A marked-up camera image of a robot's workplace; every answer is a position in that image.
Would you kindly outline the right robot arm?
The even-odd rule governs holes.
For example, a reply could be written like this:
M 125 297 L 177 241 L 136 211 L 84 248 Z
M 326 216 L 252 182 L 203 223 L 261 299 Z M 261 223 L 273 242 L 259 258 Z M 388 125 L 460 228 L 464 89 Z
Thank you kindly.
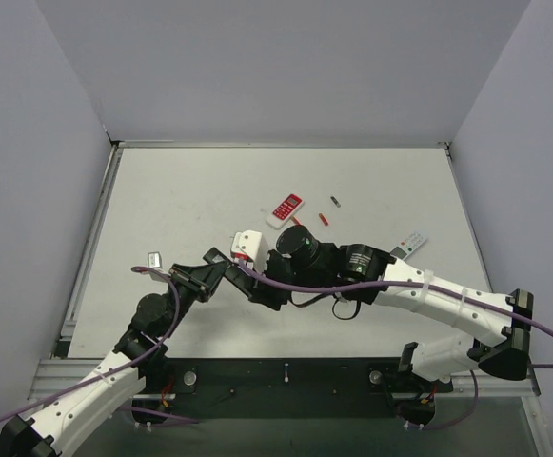
M 454 336 L 406 344 L 405 371 L 427 381 L 474 369 L 509 381 L 527 375 L 533 296 L 525 290 L 467 288 L 368 245 L 321 243 L 304 226 L 286 229 L 275 248 L 258 231 L 238 237 L 232 258 L 277 304 L 294 292 L 314 293 L 405 310 L 456 329 Z

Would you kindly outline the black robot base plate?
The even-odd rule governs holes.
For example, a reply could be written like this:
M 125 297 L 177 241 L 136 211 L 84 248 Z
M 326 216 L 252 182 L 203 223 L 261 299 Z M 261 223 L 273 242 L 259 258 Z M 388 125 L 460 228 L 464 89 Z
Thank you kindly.
M 428 397 L 449 381 L 399 369 L 396 357 L 168 358 L 134 396 L 135 421 L 378 419 L 434 413 Z

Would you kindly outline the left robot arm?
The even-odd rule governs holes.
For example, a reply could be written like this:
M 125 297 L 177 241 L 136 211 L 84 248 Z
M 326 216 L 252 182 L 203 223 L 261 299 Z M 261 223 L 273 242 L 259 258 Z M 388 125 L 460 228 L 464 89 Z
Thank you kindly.
M 155 391 L 167 379 L 165 341 L 196 301 L 206 302 L 228 263 L 164 273 L 134 267 L 163 281 L 168 290 L 142 297 L 113 350 L 81 382 L 45 399 L 28 418 L 8 419 L 0 432 L 0 456 L 71 456 L 113 412 L 136 393 Z

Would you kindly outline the black remote control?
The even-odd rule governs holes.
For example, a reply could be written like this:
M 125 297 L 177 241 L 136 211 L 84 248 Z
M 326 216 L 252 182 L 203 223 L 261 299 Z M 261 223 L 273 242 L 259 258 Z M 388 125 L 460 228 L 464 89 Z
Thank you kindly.
M 228 259 L 219 249 L 211 248 L 204 254 L 203 259 L 210 265 L 224 262 L 227 265 L 225 278 L 242 292 L 249 302 L 263 302 L 264 297 L 262 296 L 262 291 L 257 286 L 257 281 L 242 272 L 237 265 L 232 260 Z

